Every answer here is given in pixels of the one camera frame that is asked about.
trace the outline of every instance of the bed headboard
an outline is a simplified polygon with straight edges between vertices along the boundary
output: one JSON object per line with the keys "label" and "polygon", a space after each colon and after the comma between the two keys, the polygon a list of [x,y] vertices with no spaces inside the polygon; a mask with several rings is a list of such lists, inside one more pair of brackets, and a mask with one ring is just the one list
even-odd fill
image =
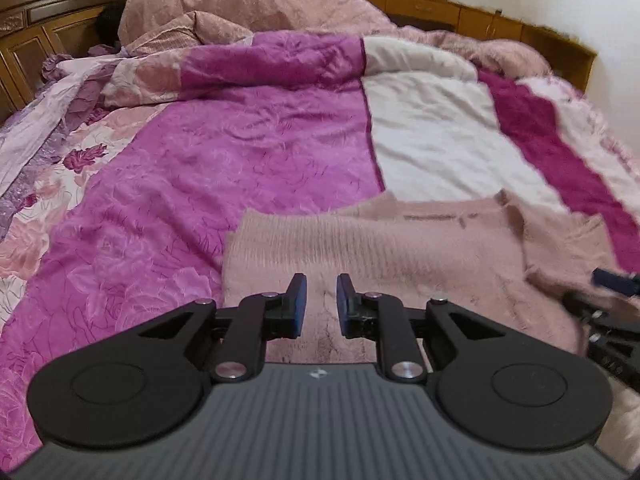
{"label": "bed headboard", "polygon": [[50,54],[84,56],[100,43],[94,22],[117,0],[0,0],[0,124],[43,85]]}

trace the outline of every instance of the metal screw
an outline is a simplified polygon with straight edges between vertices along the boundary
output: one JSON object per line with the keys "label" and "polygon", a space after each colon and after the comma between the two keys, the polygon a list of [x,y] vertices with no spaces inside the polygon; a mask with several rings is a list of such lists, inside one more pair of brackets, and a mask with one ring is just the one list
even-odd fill
{"label": "metal screw", "polygon": [[413,361],[401,361],[391,367],[391,371],[396,377],[402,379],[415,379],[422,375],[424,368]]}
{"label": "metal screw", "polygon": [[216,374],[225,379],[237,379],[246,373],[246,366],[236,361],[225,361],[216,366]]}
{"label": "metal screw", "polygon": [[447,298],[444,294],[434,294],[433,296],[431,296],[431,299],[429,301],[436,305],[441,305],[447,303],[447,301],[449,301],[449,298]]}

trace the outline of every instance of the magenta stripe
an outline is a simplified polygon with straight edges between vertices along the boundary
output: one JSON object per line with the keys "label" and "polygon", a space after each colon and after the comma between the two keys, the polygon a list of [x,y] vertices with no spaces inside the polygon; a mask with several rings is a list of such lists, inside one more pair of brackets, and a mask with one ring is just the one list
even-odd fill
{"label": "magenta stripe", "polygon": [[601,214],[620,266],[629,272],[640,270],[638,225],[601,176],[562,142],[553,104],[511,79],[489,72],[479,73],[478,79],[491,91],[503,134],[558,190],[571,211]]}

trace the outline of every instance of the gray ribbed panel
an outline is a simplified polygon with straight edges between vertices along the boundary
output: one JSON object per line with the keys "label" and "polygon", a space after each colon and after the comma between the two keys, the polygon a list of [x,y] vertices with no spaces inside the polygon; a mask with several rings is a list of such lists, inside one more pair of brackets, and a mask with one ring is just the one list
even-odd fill
{"label": "gray ribbed panel", "polygon": [[443,420],[418,386],[372,365],[266,365],[217,387],[197,417],[148,446],[45,446],[16,480],[619,480],[590,446],[524,455],[483,446]]}

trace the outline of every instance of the magenta flower print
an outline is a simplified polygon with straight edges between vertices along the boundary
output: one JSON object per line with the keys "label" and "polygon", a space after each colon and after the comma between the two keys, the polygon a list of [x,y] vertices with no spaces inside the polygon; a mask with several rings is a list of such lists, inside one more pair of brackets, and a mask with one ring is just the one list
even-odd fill
{"label": "magenta flower print", "polygon": [[96,158],[105,156],[106,150],[106,144],[98,144],[97,146],[92,146],[86,150],[71,150],[62,161],[62,164],[64,164],[65,168],[68,170],[75,171],[76,173],[82,173],[82,168],[85,166],[91,166],[95,163]]}

